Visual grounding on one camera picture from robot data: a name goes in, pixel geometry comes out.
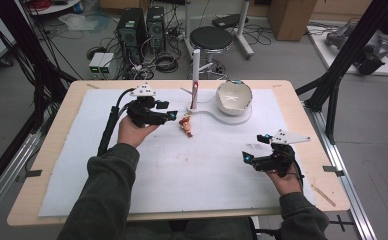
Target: wooden table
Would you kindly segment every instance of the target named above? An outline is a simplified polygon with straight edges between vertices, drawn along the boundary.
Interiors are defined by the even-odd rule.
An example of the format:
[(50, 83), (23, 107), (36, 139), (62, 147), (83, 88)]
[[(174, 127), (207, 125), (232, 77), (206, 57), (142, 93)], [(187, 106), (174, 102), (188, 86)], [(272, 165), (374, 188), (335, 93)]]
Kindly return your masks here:
[[(55, 162), (64, 146), (66, 136), (88, 89), (128, 89), (145, 81), (78, 81), (74, 82), (50, 128), (48, 135), (32, 166), (42, 170), (39, 177), (27, 178), (7, 222), (12, 226), (61, 224), (64, 217), (38, 217), (48, 181)], [(310, 136), (311, 141), (296, 145), (296, 154), (302, 159), (302, 166), (312, 186), (316, 204), (322, 211), (344, 211), (350, 207), (349, 200), (334, 173), (325, 172), (322, 166), (331, 163), (299, 101), (293, 86), (283, 80), (244, 80), (252, 89), (271, 89), (279, 104), (286, 125), (291, 132)], [(191, 89), (190, 80), (151, 80), (153, 89)], [(200, 81), (203, 89), (217, 89), (221, 81)], [(223, 216), (258, 216), (278, 214), (278, 210), (242, 210), (189, 213), (131, 214), (128, 220), (154, 220)]]

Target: white container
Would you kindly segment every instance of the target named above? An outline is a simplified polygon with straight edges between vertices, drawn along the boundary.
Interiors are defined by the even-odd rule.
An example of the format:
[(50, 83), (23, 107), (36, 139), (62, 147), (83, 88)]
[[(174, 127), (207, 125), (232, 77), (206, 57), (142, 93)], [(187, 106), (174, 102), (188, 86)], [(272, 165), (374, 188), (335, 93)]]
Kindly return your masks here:
[(244, 82), (226, 81), (216, 91), (218, 108), (229, 115), (241, 115), (250, 106), (253, 93)]

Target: floor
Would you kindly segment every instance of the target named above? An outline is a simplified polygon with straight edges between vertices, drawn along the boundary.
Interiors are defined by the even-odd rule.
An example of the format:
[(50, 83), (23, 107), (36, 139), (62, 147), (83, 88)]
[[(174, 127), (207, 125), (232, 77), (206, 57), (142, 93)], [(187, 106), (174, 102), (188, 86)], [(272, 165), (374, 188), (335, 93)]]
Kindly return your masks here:
[[(86, 52), (113, 37), (116, 23), (111, 18), (94, 14), (95, 11), (85, 13), (90, 19), (99, 21), (95, 31), (66, 31), (66, 26), (59, 25), (54, 14), (40, 20), (56, 33), (53, 42), (78, 74), (83, 79), (91, 79)], [(210, 25), (213, 18), (205, 16), (202, 24)], [(268, 27), (266, 19), (251, 18), (247, 25), (252, 27), (252, 24)], [(264, 36), (271, 44), (252, 45), (255, 55), (250, 60), (245, 59), (237, 44), (216, 57), (225, 65), (231, 79), (285, 79), (298, 88), (325, 73), (326, 68), (309, 36), (299, 42), (276, 41), (272, 33), (264, 33)], [(246, 36), (246, 39), (254, 42), (252, 37)], [(268, 40), (261, 37), (260, 41), (266, 43)], [(187, 78), (190, 58), (183, 44), (180, 48), (178, 70), (171, 74), (157, 73), (154, 79)], [(63, 58), (58, 59), (64, 71), (76, 76)], [(303, 94), (300, 99), (306, 100), (310, 95)], [(33, 87), (19, 66), (0, 65), (0, 156), (32, 113), (32, 96)], [(344, 76), (339, 92), (335, 141), (376, 237), (388, 239), (388, 77)], [(0, 239), (55, 239), (61, 226), (15, 228), (7, 225), (8, 212), (21, 186), (22, 183), (15, 182), (0, 203)], [(352, 221), (349, 212), (328, 215), (331, 221), (337, 221), (340, 216), (347, 222), (343, 226), (331, 224), (326, 231), (329, 239), (360, 239), (355, 226), (348, 224)], [(281, 219), (260, 217), (259, 222), (263, 228), (278, 228)]]

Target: round stool seat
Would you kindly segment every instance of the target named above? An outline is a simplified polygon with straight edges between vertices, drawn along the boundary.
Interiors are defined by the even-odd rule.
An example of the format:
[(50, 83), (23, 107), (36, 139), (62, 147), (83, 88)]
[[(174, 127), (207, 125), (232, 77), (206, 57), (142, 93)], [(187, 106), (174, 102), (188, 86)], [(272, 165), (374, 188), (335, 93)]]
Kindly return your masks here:
[(191, 32), (191, 45), (205, 52), (222, 52), (232, 43), (232, 36), (222, 28), (207, 26), (199, 27)]

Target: green sleeve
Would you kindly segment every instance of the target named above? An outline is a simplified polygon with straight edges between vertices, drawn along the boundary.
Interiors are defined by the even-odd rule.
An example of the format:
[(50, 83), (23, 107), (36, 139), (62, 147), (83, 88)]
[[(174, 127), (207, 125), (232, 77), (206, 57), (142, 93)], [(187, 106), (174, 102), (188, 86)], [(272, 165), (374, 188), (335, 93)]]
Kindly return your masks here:
[(119, 239), (128, 217), (138, 151), (117, 144), (88, 161), (88, 179), (58, 239)]
[(280, 197), (281, 237), (284, 240), (327, 239), (324, 231), (329, 224), (326, 214), (313, 206), (302, 193), (290, 193)]

